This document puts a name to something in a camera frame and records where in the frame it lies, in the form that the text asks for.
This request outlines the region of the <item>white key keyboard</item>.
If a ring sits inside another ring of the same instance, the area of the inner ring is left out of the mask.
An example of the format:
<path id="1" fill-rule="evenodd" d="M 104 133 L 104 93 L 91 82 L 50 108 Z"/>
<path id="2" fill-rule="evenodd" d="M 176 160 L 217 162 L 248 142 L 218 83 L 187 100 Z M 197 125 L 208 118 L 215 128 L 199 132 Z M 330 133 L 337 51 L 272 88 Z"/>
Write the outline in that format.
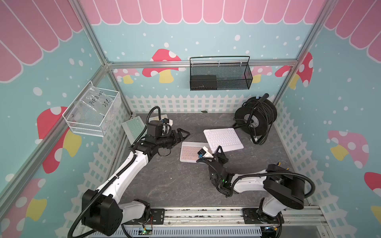
<path id="1" fill-rule="evenodd" d="M 244 148 L 233 128 L 204 130 L 203 133 L 213 152 L 216 152 L 219 146 L 224 152 Z"/>

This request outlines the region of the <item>green key keyboard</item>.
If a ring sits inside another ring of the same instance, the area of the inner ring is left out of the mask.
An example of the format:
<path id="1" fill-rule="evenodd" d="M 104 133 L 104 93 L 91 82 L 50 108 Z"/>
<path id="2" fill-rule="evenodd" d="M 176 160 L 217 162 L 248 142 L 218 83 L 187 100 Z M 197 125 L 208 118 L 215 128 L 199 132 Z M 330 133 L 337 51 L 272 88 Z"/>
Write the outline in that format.
<path id="1" fill-rule="evenodd" d="M 134 117 L 126 122 L 122 123 L 122 127 L 127 135 L 127 138 L 132 145 L 134 141 L 143 131 L 145 124 L 140 116 Z"/>

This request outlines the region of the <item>yellow key keyboard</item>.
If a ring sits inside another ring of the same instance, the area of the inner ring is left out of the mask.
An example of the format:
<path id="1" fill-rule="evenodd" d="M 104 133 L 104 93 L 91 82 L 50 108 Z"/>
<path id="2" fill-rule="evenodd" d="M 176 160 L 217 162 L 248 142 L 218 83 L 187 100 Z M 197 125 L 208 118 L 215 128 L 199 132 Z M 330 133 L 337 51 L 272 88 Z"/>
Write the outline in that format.
<path id="1" fill-rule="evenodd" d="M 161 115 L 161 119 L 167 119 L 167 118 L 168 118 L 167 114 Z M 160 118 L 159 118 L 159 116 L 150 117 L 149 122 L 150 121 L 160 121 Z"/>

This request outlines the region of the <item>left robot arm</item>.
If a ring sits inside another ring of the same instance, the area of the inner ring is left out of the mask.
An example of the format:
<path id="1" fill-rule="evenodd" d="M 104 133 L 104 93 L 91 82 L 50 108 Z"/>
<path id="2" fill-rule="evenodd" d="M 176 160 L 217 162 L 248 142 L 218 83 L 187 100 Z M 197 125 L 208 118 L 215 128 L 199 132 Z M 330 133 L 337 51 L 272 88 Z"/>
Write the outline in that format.
<path id="1" fill-rule="evenodd" d="M 121 204 L 124 192 L 160 149 L 171 150 L 190 136 L 190 132 L 181 128 L 173 130 L 163 120 L 146 124 L 139 140 L 128 148 L 129 155 L 123 164 L 97 189 L 88 189 L 82 196 L 82 208 L 71 225 L 67 236 L 73 238 L 78 224 L 91 230 L 80 237 L 85 238 L 95 232 L 111 236 L 118 228 L 131 220 L 145 222 L 149 219 L 149 203 L 136 199 Z"/>

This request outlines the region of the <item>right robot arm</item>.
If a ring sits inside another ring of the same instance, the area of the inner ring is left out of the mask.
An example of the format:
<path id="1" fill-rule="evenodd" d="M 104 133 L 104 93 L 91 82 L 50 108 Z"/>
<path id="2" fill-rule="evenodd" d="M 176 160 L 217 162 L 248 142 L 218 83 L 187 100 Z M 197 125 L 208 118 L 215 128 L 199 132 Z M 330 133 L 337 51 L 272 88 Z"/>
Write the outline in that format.
<path id="1" fill-rule="evenodd" d="M 260 200 L 258 208 L 243 209 L 245 224 L 283 223 L 282 211 L 291 208 L 304 209 L 304 201 L 316 190 L 314 182 L 307 176 L 291 172 L 280 164 L 270 164 L 267 169 L 254 174 L 233 174 L 227 172 L 228 158 L 218 147 L 209 153 L 203 147 L 197 153 L 197 163 L 208 165 L 209 178 L 218 192 L 225 197 L 247 191 L 266 191 L 268 197 Z"/>

